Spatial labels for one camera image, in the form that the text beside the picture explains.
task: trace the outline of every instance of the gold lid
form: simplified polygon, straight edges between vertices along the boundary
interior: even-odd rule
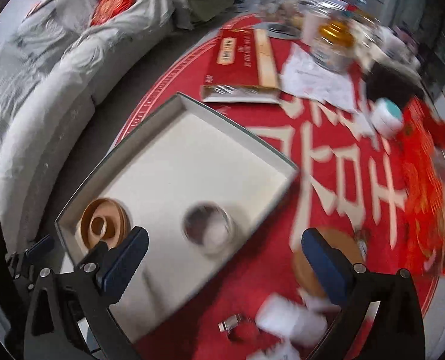
[[[319,28],[319,34],[332,44],[351,48],[354,46],[354,37],[348,25],[339,20],[332,20]]]

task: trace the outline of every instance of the blue gripper pad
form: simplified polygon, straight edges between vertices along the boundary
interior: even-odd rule
[[[332,248],[314,227],[303,232],[302,252],[333,304],[344,306],[353,289],[353,266],[339,249]]]

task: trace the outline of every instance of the crumpled paper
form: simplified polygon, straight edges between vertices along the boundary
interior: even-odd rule
[[[327,102],[344,111],[356,112],[351,78],[319,66],[295,43],[282,67],[280,79],[281,90],[289,95]]]

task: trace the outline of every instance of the red table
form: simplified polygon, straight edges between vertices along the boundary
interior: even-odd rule
[[[226,28],[254,25],[254,15],[240,16]],[[271,39],[278,71],[290,51],[290,41]],[[170,98],[183,92],[200,99],[214,40],[209,40],[176,62],[142,98],[117,142],[144,118]],[[352,74],[356,82],[357,72]],[[301,302],[291,268],[291,247],[311,226],[332,226],[348,234],[353,228],[369,231],[370,270],[394,273],[404,245],[404,181],[397,146],[379,138],[375,151],[367,138],[354,128],[351,116],[318,102],[293,98],[285,93],[274,104],[214,105],[290,157],[301,169],[283,203],[243,246],[236,256],[186,305],[137,347],[144,359],[245,359],[250,353],[273,345],[277,340],[262,334],[257,342],[231,344],[218,330],[228,316],[255,312],[272,292]],[[435,280],[417,283],[423,314]],[[357,351],[363,337],[356,340]]]

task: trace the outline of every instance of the cardboard tray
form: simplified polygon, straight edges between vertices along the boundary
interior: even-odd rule
[[[74,193],[56,220],[78,263],[87,253],[79,221],[91,200],[107,197],[130,226],[149,233],[149,251],[111,312],[132,341],[187,302],[240,249],[278,204],[297,166],[206,105],[181,93],[117,145]],[[186,211],[214,202],[230,215],[236,239],[208,257],[182,233]]]

